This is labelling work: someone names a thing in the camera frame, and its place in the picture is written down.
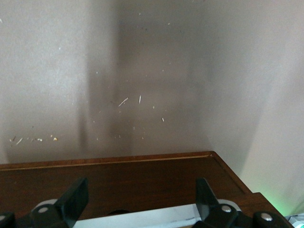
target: silver screw head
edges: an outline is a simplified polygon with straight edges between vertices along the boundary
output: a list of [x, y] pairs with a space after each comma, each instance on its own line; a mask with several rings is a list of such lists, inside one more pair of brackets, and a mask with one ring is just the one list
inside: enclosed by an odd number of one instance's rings
[[44, 213], [44, 212], [46, 212], [47, 210], [48, 210], [48, 208], [46, 208], [46, 207], [40, 208], [40, 209], [38, 210], [38, 213]]
[[229, 206], [227, 206], [227, 205], [222, 206], [222, 210], [223, 210], [224, 212], [227, 212], [227, 213], [230, 213], [230, 212], [231, 212], [231, 208], [230, 208]]
[[262, 219], [264, 219], [266, 221], [272, 221], [272, 217], [267, 213], [262, 213], [261, 217], [262, 217]]

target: brown wooden surface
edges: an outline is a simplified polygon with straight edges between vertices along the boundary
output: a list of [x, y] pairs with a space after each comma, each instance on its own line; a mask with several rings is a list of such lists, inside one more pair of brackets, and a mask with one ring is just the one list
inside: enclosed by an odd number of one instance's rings
[[[0, 165], [0, 211], [28, 213], [56, 199], [79, 177], [89, 180], [89, 203], [81, 219], [195, 202], [195, 179], [208, 180], [219, 199], [233, 199], [251, 213], [251, 191], [214, 152]], [[269, 202], [255, 201], [269, 207]]]

